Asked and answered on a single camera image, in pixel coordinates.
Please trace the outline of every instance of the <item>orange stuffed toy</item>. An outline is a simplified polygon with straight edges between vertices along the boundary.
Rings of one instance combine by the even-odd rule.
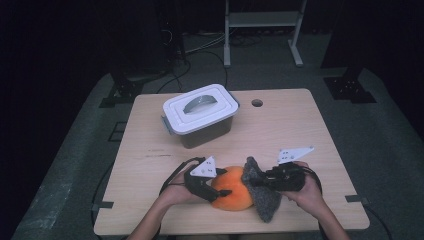
[[[249,190],[243,184],[241,176],[243,167],[226,167],[226,173],[218,175],[212,180],[211,186],[217,191],[227,189],[231,194],[226,197],[219,197],[212,202],[212,206],[227,211],[241,211],[253,205],[253,199]]]

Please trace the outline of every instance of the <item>gray fabric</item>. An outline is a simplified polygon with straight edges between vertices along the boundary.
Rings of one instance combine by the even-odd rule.
[[[271,191],[265,186],[252,186],[250,179],[260,178],[261,173],[262,171],[256,160],[253,157],[248,157],[241,179],[253,198],[253,204],[259,217],[264,222],[269,223],[280,206],[282,196],[280,193]]]

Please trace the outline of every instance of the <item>hole in table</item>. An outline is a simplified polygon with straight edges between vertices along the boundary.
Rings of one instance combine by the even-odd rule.
[[[253,99],[252,100],[252,105],[254,106],[254,107],[262,107],[262,105],[263,105],[264,103],[262,102],[262,100],[260,100],[260,99]]]

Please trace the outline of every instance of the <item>gray carpet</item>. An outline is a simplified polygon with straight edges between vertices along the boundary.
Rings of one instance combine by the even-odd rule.
[[[359,81],[377,103],[352,104],[333,100],[323,78],[344,69],[320,69],[330,35],[301,35],[298,46],[304,67],[294,65],[289,36],[262,37],[250,47],[232,48],[227,69],[228,90],[307,88],[312,92],[340,156],[362,197],[387,224],[393,239],[423,239],[424,144],[388,95],[383,82],[368,70]],[[186,37],[187,49],[210,39]],[[224,84],[222,47],[189,55],[191,67],[180,77],[181,90],[211,83]],[[176,62],[174,73],[188,65]],[[172,74],[147,83],[143,94],[156,93]],[[108,141],[115,124],[127,121],[131,104],[99,108],[113,85],[109,75],[99,80],[76,118],[39,192],[13,239],[97,239],[91,221],[92,199],[102,199],[119,142]],[[176,81],[161,93],[179,92]],[[350,231],[352,239],[388,239],[382,224],[369,214],[371,225]],[[297,239],[321,239],[318,232],[296,233]],[[121,239],[122,236],[102,237]]]

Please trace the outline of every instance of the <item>forearm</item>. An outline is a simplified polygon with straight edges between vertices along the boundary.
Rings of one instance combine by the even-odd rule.
[[[163,217],[171,206],[171,204],[158,198],[127,240],[151,240],[158,231]]]
[[[348,240],[350,239],[334,213],[326,206],[317,216],[325,234],[330,240]]]

